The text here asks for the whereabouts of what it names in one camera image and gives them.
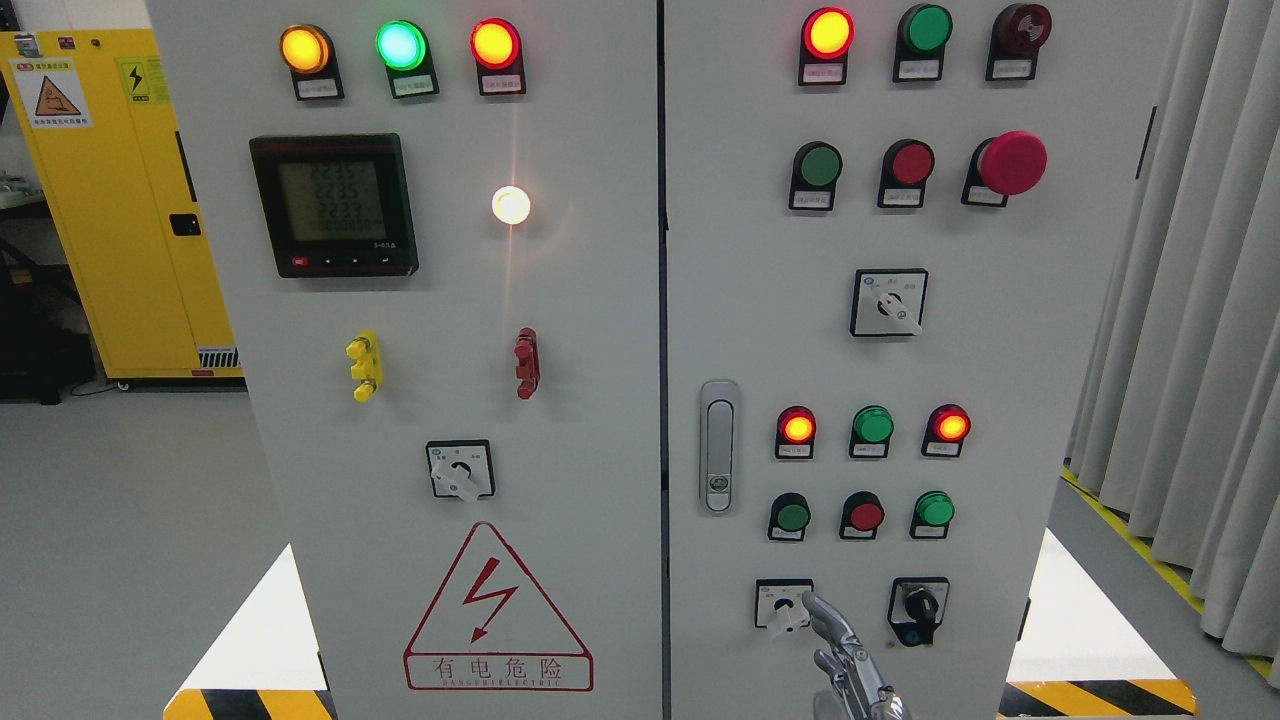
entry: illuminated indicator light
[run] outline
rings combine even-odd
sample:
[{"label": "illuminated indicator light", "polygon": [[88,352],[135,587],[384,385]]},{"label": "illuminated indicator light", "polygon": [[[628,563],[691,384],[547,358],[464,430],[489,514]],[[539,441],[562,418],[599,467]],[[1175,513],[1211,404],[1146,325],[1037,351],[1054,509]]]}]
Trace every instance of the illuminated indicator light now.
[{"label": "illuminated indicator light", "polygon": [[902,184],[919,184],[933,174],[933,151],[923,142],[911,142],[893,155],[893,178]]},{"label": "illuminated indicator light", "polygon": [[814,187],[831,184],[840,177],[844,161],[829,145],[818,145],[800,160],[800,177]]},{"label": "illuminated indicator light", "polygon": [[969,434],[969,416],[959,411],[947,411],[933,423],[933,434],[945,442],[960,442]]},{"label": "illuminated indicator light", "polygon": [[817,427],[810,415],[795,414],[782,420],[782,437],[787,438],[788,442],[809,442],[813,439],[815,429]]},{"label": "illuminated indicator light", "polygon": [[529,219],[531,206],[529,193],[513,184],[499,187],[493,193],[493,214],[508,225],[518,225]]},{"label": "illuminated indicator light", "polygon": [[293,72],[319,73],[329,64],[329,38],[315,26],[291,26],[280,36],[280,55]]},{"label": "illuminated indicator light", "polygon": [[814,10],[805,20],[804,45],[814,58],[835,60],[854,44],[854,18],[842,8]]},{"label": "illuminated indicator light", "polygon": [[938,5],[916,5],[908,10],[902,41],[913,53],[933,53],[951,40],[951,13]]},{"label": "illuminated indicator light", "polygon": [[955,519],[956,506],[945,492],[927,492],[915,501],[915,514],[925,525],[941,528]]},{"label": "illuminated indicator light", "polygon": [[520,33],[502,18],[480,20],[471,31],[471,54],[490,70],[511,67],[520,56]]},{"label": "illuminated indicator light", "polygon": [[412,70],[426,58],[426,37],[413,23],[392,20],[378,31],[378,54],[393,70]]}]

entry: yellow indicator light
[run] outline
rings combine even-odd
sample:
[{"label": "yellow indicator light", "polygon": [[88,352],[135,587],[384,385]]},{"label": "yellow indicator light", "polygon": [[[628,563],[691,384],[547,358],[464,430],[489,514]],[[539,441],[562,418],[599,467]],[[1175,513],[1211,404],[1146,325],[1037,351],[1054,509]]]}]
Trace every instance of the yellow indicator light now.
[{"label": "yellow indicator light", "polygon": [[520,36],[516,35],[516,28],[500,18],[484,20],[471,31],[471,54],[492,70],[511,65],[518,51]]},{"label": "yellow indicator light", "polygon": [[499,187],[493,193],[493,215],[508,225],[518,225],[529,219],[531,205],[529,193],[513,184]]},{"label": "yellow indicator light", "polygon": [[280,36],[280,55],[293,72],[319,73],[329,64],[329,38],[315,26],[291,26]]},{"label": "yellow indicator light", "polygon": [[805,442],[813,437],[813,420],[796,415],[782,427],[782,436],[791,442]]},{"label": "yellow indicator light", "polygon": [[964,415],[947,415],[938,423],[938,437],[945,441],[957,441],[969,432],[969,420]]}]

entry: warning sticker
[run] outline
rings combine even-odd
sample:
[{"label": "warning sticker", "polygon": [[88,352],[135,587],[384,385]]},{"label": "warning sticker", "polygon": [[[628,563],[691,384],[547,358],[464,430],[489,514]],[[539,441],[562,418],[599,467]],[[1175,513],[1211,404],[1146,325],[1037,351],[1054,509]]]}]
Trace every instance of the warning sticker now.
[{"label": "warning sticker", "polygon": [[84,88],[70,58],[18,58],[9,64],[33,129],[93,127]]},{"label": "warning sticker", "polygon": [[516,550],[471,527],[404,648],[415,691],[590,692],[595,661]]},{"label": "warning sticker", "polygon": [[136,105],[168,105],[169,81],[159,55],[146,58],[116,58],[124,95]]}]

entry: digital power meter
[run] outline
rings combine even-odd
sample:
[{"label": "digital power meter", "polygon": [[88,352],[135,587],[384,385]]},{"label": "digital power meter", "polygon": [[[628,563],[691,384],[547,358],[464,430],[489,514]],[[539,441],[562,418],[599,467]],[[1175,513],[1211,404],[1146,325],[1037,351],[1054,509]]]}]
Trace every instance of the digital power meter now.
[{"label": "digital power meter", "polygon": [[248,147],[282,278],[417,270],[398,135],[268,136]]}]

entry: yellow cabinet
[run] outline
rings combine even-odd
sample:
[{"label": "yellow cabinet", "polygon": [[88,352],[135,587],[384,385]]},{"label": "yellow cabinet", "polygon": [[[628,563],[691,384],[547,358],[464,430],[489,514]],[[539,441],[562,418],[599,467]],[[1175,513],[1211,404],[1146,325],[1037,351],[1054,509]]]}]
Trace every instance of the yellow cabinet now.
[{"label": "yellow cabinet", "polygon": [[241,377],[150,29],[4,45],[40,173],[110,378]]}]

